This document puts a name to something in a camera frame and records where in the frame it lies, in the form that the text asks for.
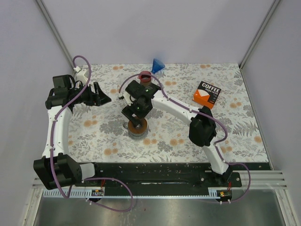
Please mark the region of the clear glass server pitcher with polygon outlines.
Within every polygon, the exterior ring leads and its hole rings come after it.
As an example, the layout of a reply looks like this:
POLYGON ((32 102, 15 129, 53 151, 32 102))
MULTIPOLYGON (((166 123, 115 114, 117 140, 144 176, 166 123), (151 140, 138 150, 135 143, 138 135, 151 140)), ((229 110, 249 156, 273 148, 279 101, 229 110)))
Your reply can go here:
POLYGON ((147 136, 148 133, 148 123, 145 120, 144 121, 144 126, 141 128, 129 128, 128 127, 128 122, 125 122, 123 124, 123 127, 126 129, 127 131, 127 135, 134 140, 139 140, 139 139, 144 139, 147 136))

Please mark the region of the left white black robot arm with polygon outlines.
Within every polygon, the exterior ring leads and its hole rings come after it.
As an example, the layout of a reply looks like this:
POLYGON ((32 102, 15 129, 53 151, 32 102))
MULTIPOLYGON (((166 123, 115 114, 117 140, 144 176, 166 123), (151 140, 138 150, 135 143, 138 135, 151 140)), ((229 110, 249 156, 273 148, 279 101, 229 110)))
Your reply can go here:
POLYGON ((48 190, 76 185, 84 179, 97 186, 102 175, 95 170, 95 165, 80 164, 69 156, 69 124, 76 104, 102 106, 111 102, 111 98, 102 92, 98 82, 76 87, 71 75, 55 76, 53 84, 45 102, 48 110, 46 146, 42 158, 34 161, 33 169, 48 190))

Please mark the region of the orange coffee filter box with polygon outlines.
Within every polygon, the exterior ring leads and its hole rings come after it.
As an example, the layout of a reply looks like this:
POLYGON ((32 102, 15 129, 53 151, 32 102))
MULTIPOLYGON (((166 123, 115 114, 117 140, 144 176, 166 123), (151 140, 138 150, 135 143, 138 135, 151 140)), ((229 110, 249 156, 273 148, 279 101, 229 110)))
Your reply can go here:
POLYGON ((212 109, 221 92, 219 87, 216 87, 207 82, 201 81, 195 93, 193 94, 193 101, 212 109))

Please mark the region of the blue plastic coffee dripper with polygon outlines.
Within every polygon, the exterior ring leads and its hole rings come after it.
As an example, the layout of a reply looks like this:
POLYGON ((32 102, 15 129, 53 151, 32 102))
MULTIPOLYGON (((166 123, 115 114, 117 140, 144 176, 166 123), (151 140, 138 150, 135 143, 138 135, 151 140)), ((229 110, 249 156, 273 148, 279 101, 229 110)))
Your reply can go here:
POLYGON ((166 66, 165 66, 165 64, 164 64, 162 61, 160 61, 159 59, 154 58, 154 59, 153 59, 153 62, 152 62, 152 70, 151 70, 151 73, 152 73, 152 74, 155 74, 155 73, 157 73, 157 72, 163 70, 165 67, 166 67, 166 66))

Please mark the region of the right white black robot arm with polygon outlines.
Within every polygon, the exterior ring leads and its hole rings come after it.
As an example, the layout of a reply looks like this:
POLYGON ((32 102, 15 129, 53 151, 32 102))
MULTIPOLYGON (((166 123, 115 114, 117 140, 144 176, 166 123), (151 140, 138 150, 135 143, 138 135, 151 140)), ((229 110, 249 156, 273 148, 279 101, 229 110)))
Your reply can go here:
POLYGON ((132 138, 140 138, 146 133, 145 118, 153 108, 165 111, 189 127, 189 140, 203 149, 211 164, 215 183, 225 186, 230 182, 232 171, 217 150, 216 123, 208 107, 197 108, 169 98, 160 86, 153 83, 144 86, 131 81, 120 94, 127 103, 122 113, 129 120, 127 127, 132 138))

